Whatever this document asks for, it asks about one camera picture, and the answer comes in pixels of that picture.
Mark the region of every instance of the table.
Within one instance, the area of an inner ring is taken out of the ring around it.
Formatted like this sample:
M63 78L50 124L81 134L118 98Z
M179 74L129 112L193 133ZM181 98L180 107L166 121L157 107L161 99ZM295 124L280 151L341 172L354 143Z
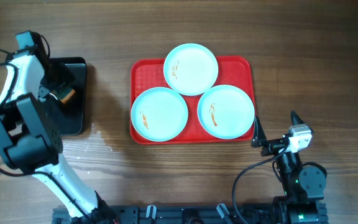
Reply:
M0 5L0 48L17 50L14 34L30 29L47 38L52 57L87 61L86 127L64 138L64 155L108 204L231 203L235 176L263 159L249 141L141 146L131 139L131 66L194 42L250 62L268 138L287 131L291 110L314 129L301 158L328 170L330 223L358 223L358 1L70 2ZM0 68L0 92L5 78ZM283 195L270 164L237 188L238 202ZM50 223L61 205L38 180L0 175L0 223Z

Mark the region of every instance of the round plate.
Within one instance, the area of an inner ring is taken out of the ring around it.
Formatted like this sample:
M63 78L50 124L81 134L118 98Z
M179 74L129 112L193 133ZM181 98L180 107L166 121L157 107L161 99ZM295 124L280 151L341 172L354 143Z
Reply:
M218 62L206 47L200 44L182 44L175 47L164 61L164 77L178 93L196 96L209 90L218 77Z
M164 87L151 88L140 94L131 109L135 130L150 141L168 141L186 126L188 109L177 92Z
M241 89L218 85L200 98L197 115L202 127L211 135L220 139L234 139L251 128L255 108Z

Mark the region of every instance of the red tray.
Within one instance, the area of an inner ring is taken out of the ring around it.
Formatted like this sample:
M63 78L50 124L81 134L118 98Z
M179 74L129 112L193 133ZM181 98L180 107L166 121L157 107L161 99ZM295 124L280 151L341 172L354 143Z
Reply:
M248 94L255 107L254 86L252 84L251 68L248 61L241 56L217 56L219 66L218 79L215 85L233 85ZM164 79L163 65L164 58L143 59L134 64L131 70L131 108L135 99L144 91L153 87L168 87ZM165 142L153 142L143 138L136 132L130 122L132 139L139 144L183 144L198 142L228 142L246 141L252 138L254 126L244 135L230 140L218 139L204 130L198 121L197 105L201 98L199 96L183 96L189 110L187 124L183 131L175 138Z

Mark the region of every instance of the white plate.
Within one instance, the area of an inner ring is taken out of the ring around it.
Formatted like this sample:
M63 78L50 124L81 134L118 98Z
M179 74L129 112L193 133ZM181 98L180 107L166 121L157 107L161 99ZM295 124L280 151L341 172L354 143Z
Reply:
M200 98L197 115L202 127L211 135L220 139L234 139L251 128L255 108L241 89L218 85Z
M155 87L140 94L131 109L135 130L150 141L168 141L186 126L188 109L177 92Z
M218 77L218 62L206 47L200 44L182 44L175 47L164 61L164 77L178 93L196 96L209 90Z

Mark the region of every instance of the wooden table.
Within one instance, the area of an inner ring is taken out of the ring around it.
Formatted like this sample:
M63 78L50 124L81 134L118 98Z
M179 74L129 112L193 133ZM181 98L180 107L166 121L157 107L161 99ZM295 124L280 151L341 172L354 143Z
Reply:
M263 159L250 142L141 146L131 139L131 66L195 42L250 62L268 138L287 131L291 110L308 122L314 139L301 158L328 170L330 223L358 223L358 1L0 5L0 48L17 50L14 34L28 29L46 36L52 57L88 63L86 129L64 139L64 155L110 205L231 203L235 176ZM1 68L0 92L5 78ZM267 164L241 179L237 201L276 195L283 190ZM38 180L0 175L0 223L50 223L61 205Z

